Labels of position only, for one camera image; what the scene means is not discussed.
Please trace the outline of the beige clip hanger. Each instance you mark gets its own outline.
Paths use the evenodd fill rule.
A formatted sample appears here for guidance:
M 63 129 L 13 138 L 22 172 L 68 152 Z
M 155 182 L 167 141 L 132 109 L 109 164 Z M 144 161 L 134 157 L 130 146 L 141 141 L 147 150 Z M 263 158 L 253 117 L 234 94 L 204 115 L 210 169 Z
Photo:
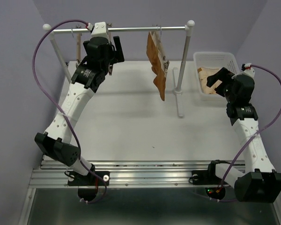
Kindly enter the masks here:
M 112 23 L 108 23 L 107 27 L 111 28 L 112 27 Z M 108 37 L 109 37 L 109 40 L 111 42 L 111 33 L 110 32 L 108 32 Z M 113 65 L 109 65 L 109 70 L 108 70 L 108 74 L 109 75 L 112 75 L 112 70 L 113 70 Z

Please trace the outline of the cream beige underwear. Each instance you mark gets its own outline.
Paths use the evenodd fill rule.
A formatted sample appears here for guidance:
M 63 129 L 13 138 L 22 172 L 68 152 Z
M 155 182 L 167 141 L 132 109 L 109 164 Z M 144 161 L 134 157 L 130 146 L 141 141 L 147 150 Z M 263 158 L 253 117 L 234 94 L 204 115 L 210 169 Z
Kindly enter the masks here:
M 216 94 L 215 88 L 217 88 L 222 81 L 218 80 L 215 84 L 212 85 L 212 87 L 207 86 L 207 78 L 216 74 L 220 69 L 219 68 L 206 68 L 206 67 L 200 67 L 198 68 L 198 76 L 199 76 L 199 81 L 200 85 L 202 88 L 202 91 L 204 94 Z

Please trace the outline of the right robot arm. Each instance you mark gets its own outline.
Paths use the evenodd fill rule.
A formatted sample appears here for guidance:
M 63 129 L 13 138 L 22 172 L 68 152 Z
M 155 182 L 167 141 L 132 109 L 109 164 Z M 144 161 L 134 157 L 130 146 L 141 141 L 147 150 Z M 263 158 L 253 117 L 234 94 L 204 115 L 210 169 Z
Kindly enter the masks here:
M 205 192 L 213 201 L 225 201 L 226 185 L 234 189 L 239 202 L 273 203 L 281 192 L 281 173 L 269 160 L 260 136 L 279 116 L 259 128 L 257 111 L 250 103 L 255 88 L 255 67 L 244 64 L 238 74 L 223 67 L 207 78 L 208 87 L 221 81 L 215 92 L 227 100 L 226 113 L 242 145 L 231 162 L 213 160 L 206 170 L 192 171 L 189 183 L 205 185 Z

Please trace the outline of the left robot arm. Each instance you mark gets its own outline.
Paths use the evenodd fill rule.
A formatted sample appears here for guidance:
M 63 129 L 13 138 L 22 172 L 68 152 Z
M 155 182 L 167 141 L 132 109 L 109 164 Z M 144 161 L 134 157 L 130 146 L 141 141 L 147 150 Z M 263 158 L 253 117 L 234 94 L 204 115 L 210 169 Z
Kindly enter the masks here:
M 95 166 L 81 156 L 80 145 L 71 145 L 71 139 L 81 113 L 89 100 L 104 82 L 110 66 L 125 61 L 120 38 L 114 36 L 113 43 L 105 37 L 92 37 L 84 41 L 86 56 L 77 66 L 62 106 L 43 133 L 37 133 L 35 142 L 48 157 L 61 162 L 73 170 L 68 175 L 75 185 L 92 185 Z

